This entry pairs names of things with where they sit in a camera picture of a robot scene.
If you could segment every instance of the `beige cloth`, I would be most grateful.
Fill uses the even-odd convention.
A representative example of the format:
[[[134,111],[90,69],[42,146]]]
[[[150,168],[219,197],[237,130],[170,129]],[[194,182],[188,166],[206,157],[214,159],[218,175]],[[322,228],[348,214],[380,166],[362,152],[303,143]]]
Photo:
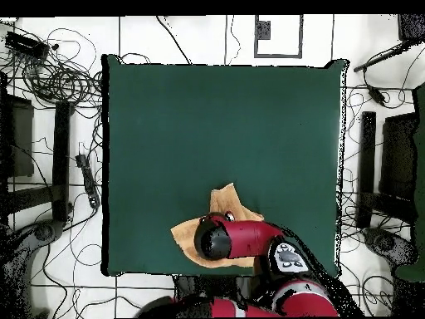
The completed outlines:
[[[235,220],[256,220],[262,221],[264,217],[245,208],[235,190],[233,184],[228,184],[223,189],[214,189],[211,191],[210,212],[233,213]],[[192,219],[181,223],[171,229],[175,242],[183,250],[183,253],[190,260],[203,267],[230,267],[236,265],[238,267],[252,267],[254,257],[220,259],[217,261],[208,261],[198,256],[193,243],[196,228],[199,225],[199,219]]]

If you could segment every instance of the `wire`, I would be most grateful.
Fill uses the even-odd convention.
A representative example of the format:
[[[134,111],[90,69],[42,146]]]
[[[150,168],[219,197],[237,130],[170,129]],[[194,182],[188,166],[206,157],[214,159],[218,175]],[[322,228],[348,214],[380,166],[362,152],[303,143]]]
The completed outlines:
[[[373,55],[372,57],[370,57],[367,61],[366,61],[366,64],[368,64],[371,60],[373,60],[375,57],[377,57],[377,56],[380,56],[380,55],[383,55],[384,53],[386,53],[386,52],[390,52],[390,51],[392,51],[394,48],[396,48],[396,47],[399,47],[400,46],[400,44],[397,44],[397,45],[395,45],[395,46],[393,46],[393,47],[390,47],[389,49],[386,49],[386,50],[384,50],[384,51],[382,51],[382,52],[379,52],[378,54],[375,54],[375,55]],[[411,68],[412,68],[412,66],[413,66],[413,64],[416,62],[416,60],[421,56],[421,54],[423,53],[423,51],[425,51],[425,47],[417,54],[417,56],[415,57],[415,59],[412,61],[412,63],[410,64],[410,66],[409,66],[409,68],[408,68],[408,71],[407,71],[407,73],[406,73],[406,76],[404,77],[404,81],[403,81],[403,84],[402,84],[402,86],[401,86],[401,88],[399,88],[399,92],[398,92],[398,100],[400,101],[400,104],[399,105],[397,105],[397,106],[388,106],[388,105],[386,105],[386,104],[388,104],[389,103],[389,99],[388,99],[388,101],[385,101],[385,103],[386,104],[382,104],[382,106],[383,107],[385,107],[385,108],[387,108],[387,109],[397,109],[397,108],[399,108],[400,106],[402,106],[403,104],[413,104],[412,102],[407,102],[406,101],[406,94],[404,93],[404,85],[406,84],[406,81],[407,81],[407,79],[408,79],[408,74],[409,74],[409,72],[410,72],[410,70],[411,70]],[[371,86],[368,82],[367,82],[367,80],[366,80],[366,71],[367,71],[367,68],[364,68],[363,69],[363,79],[364,79],[364,84],[368,87],[368,89],[378,89],[378,88],[376,88],[376,87],[374,87],[374,86]]]
[[[174,40],[174,43],[176,44],[176,46],[177,46],[177,48],[180,50],[180,52],[182,53],[182,55],[184,56],[184,58],[186,59],[186,62],[189,64],[189,65],[192,65],[192,62],[188,59],[188,57],[186,56],[186,54],[183,52],[183,50],[182,50],[182,48],[180,47],[180,45],[177,43],[177,40],[176,40],[176,38],[174,37],[174,35],[173,35],[173,33],[171,33],[171,31],[167,28],[167,26],[165,26],[163,23],[162,23],[162,21],[159,19],[159,17],[158,16],[155,16],[156,17],[156,19],[157,19],[157,21],[159,22],[159,24],[162,26],[162,27],[164,27],[165,28],[165,30],[168,32],[168,34],[173,38],[173,40]]]
[[[239,51],[241,50],[241,43],[239,42],[239,40],[233,34],[233,21],[234,20],[235,20],[235,15],[233,15],[233,17],[232,17],[232,24],[230,25],[230,34],[232,34],[232,37],[235,38],[235,40],[237,41],[239,48],[237,49],[236,55],[232,59],[230,59],[229,66],[230,66],[230,64],[232,64],[232,61],[237,58],[237,56],[239,55]]]
[[[127,53],[127,54],[123,55],[123,56],[121,57],[121,60],[124,60],[124,58],[125,58],[126,56],[128,56],[128,55],[141,56],[141,57],[143,57],[143,58],[146,60],[146,63],[147,63],[147,64],[150,64],[150,63],[151,63],[151,62],[150,62],[150,59],[149,59],[147,56],[145,56],[145,55],[143,55],[143,54],[137,54],[137,53],[135,53],[135,52],[129,52],[129,53]]]
[[[60,305],[55,310],[55,313],[53,313],[53,318],[52,319],[56,319],[56,314],[59,312],[59,309],[61,308],[61,306],[65,302],[66,298],[68,297],[68,290],[66,290],[66,287],[64,287],[62,284],[60,284],[56,280],[53,280],[49,276],[49,274],[47,274],[47,272],[46,272],[46,262],[47,262],[47,259],[49,258],[49,255],[50,255],[50,244],[47,245],[47,255],[46,255],[46,258],[44,259],[44,262],[43,262],[42,271],[44,272],[44,275],[47,277],[47,279],[49,279],[51,282],[55,283],[58,287],[61,287],[65,291],[65,296],[63,297]]]
[[[123,296],[117,296],[117,297],[112,297],[111,299],[106,300],[106,301],[103,301],[103,302],[92,302],[92,303],[89,303],[88,305],[85,305],[85,306],[83,307],[83,309],[81,310],[81,312],[80,312],[80,313],[78,313],[78,315],[77,315],[76,319],[78,319],[78,318],[82,317],[81,315],[83,314],[83,311],[84,311],[87,307],[90,307],[90,306],[98,306],[98,305],[104,305],[104,304],[106,304],[106,303],[109,303],[109,302],[112,302],[112,301],[116,301],[118,298],[121,298],[122,300],[126,301],[128,304],[130,304],[130,305],[131,305],[132,307],[134,307],[134,308],[137,308],[137,309],[141,309],[141,308],[142,308],[142,307],[139,307],[139,306],[135,305],[134,303],[132,303],[131,301],[129,301],[127,298],[125,298],[125,297],[123,297]]]
[[[364,281],[363,281],[363,284],[362,284],[362,296],[363,296],[363,302],[364,302],[364,305],[366,306],[366,309],[367,309],[367,311],[368,311],[368,313],[370,314],[370,316],[372,316],[372,317],[374,317],[374,314],[370,311],[370,308],[369,308],[369,304],[367,303],[367,301],[369,302],[369,303],[372,303],[372,304],[377,304],[378,302],[380,302],[380,303],[382,303],[384,306],[386,306],[387,308],[389,308],[389,309],[391,309],[391,306],[392,306],[392,303],[391,303],[391,299],[389,298],[389,295],[386,293],[386,292],[384,292],[384,291],[381,291],[380,293],[379,293],[379,295],[382,297],[382,296],[384,296],[384,297],[386,297],[387,299],[388,299],[388,302],[386,302],[385,300],[379,300],[378,298],[377,298],[377,296],[378,295],[374,295],[374,294],[372,294],[369,290],[366,290],[366,288],[365,288],[365,286],[366,286],[366,283],[369,281],[369,280],[371,280],[371,279],[374,279],[374,278],[379,278],[379,279],[381,279],[381,280],[384,280],[385,282],[388,282],[388,283],[390,283],[391,285],[393,285],[393,282],[392,281],[390,281],[387,277],[383,277],[382,275],[371,275],[370,277],[367,277]],[[375,300],[375,302],[371,302],[370,301],[370,299],[369,299],[369,297],[372,297],[374,300]]]

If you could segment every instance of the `green table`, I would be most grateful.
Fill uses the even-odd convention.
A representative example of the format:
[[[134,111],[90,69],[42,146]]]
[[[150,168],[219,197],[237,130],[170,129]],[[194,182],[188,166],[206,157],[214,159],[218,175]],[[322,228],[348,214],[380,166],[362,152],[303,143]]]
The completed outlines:
[[[245,206],[291,228],[338,274],[345,61],[321,69],[125,65],[103,56],[102,65],[110,139],[104,270],[251,275],[250,268],[198,266],[170,232],[208,211],[212,189],[234,182]]]

